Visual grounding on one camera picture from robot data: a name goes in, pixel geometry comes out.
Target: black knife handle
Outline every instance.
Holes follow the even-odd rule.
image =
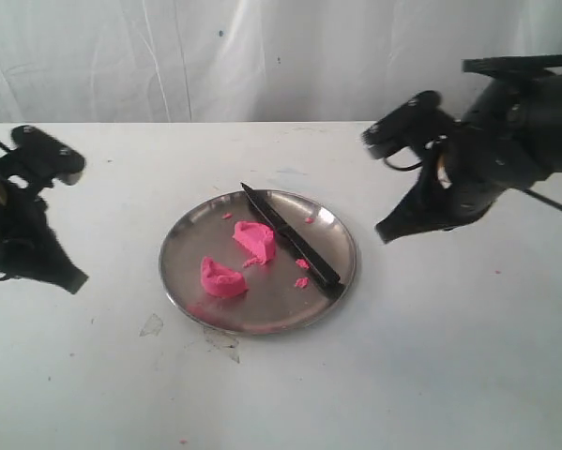
[[[303,237],[294,229],[289,228],[282,233],[291,241],[293,246],[301,253],[304,260],[308,262],[313,273],[327,286],[331,287],[339,283],[341,277],[328,265],[322,256],[308,244]]]

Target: knife blade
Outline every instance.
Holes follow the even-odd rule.
[[[284,218],[268,203],[257,190],[241,183],[243,191],[256,211],[264,218],[270,228],[284,237],[302,257],[308,262],[314,280],[324,288],[331,288],[339,283],[341,277],[335,270],[314,250],[301,235],[289,225]]]

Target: stain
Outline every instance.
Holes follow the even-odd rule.
[[[204,336],[205,342],[210,344],[215,349],[220,350],[222,353],[226,354],[237,364],[240,363],[238,350],[239,341],[235,337],[207,327],[204,327]]]
[[[275,172],[276,173],[286,173],[288,175],[301,175],[301,176],[307,175],[307,173],[300,172],[296,169],[293,169],[292,167],[285,167],[285,168],[282,168],[282,169],[278,169]]]
[[[157,314],[152,314],[149,316],[149,319],[147,319],[147,322],[145,322],[145,325],[143,325],[139,337],[142,338],[147,335],[157,336],[163,327],[163,320],[160,319]]]

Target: white table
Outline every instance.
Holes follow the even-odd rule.
[[[512,192],[384,246],[373,226],[416,175],[372,161],[366,126],[41,126],[88,158],[45,197],[90,279],[0,284],[0,449],[562,449],[562,215]],[[158,256],[240,181],[332,209],[361,264],[330,317],[230,354],[168,301]],[[562,201],[562,176],[539,190]]]

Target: metal plate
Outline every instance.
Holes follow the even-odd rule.
[[[354,280],[356,244],[345,226],[312,200],[277,190],[261,190],[270,204],[339,273],[344,286],[338,295],[320,290],[313,281],[294,287],[308,274],[279,246],[268,264],[243,268],[251,255],[233,239],[238,220],[261,221],[243,191],[205,202],[170,230],[159,255],[159,271],[172,302],[197,322],[231,333],[265,335],[309,325],[334,308]],[[222,216],[231,213],[229,219]],[[313,223],[306,223],[312,218]],[[249,290],[232,299],[206,293],[200,282],[204,256],[212,257],[245,277]]]

